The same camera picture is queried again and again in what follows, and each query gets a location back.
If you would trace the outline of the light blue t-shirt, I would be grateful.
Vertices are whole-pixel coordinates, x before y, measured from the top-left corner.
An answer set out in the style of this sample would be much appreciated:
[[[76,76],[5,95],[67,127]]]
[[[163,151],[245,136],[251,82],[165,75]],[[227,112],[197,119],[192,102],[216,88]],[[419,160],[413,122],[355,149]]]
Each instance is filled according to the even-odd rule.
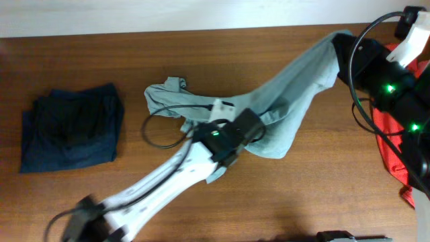
[[[264,137],[246,146],[248,152],[268,159],[286,156],[313,97],[335,83],[339,64],[332,43],[334,37],[331,33],[320,40],[261,87],[225,98],[238,113],[252,109],[266,126]],[[215,101],[215,97],[192,94],[186,85],[184,78],[169,77],[144,91],[151,113],[185,118],[181,127],[184,132],[193,124],[207,121],[210,113],[203,106]]]

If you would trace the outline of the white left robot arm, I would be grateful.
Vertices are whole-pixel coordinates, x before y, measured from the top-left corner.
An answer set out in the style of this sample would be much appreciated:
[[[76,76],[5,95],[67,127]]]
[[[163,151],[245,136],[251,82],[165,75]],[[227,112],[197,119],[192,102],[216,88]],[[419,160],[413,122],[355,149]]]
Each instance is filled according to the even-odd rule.
[[[152,173],[97,204],[87,196],[67,223],[62,241],[133,241],[143,226],[180,193],[220,175],[239,153],[265,134],[250,109],[226,114],[193,128],[192,138]]]

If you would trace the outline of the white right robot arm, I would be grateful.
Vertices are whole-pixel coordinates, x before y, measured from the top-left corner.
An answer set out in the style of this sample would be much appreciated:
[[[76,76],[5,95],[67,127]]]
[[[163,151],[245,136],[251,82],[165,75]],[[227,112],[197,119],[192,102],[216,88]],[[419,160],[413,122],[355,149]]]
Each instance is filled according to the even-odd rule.
[[[394,50],[366,38],[370,30],[391,17],[399,18],[395,36],[401,42]],[[424,195],[429,195],[429,68],[416,77],[407,66],[422,53],[428,40],[429,11],[419,6],[387,13],[358,36],[335,34],[332,40],[340,68],[338,77],[348,85],[353,107],[369,125],[367,131],[382,139],[405,166],[408,184]],[[357,91],[367,93],[373,108],[402,126],[394,133],[401,139],[399,145],[367,115]]]

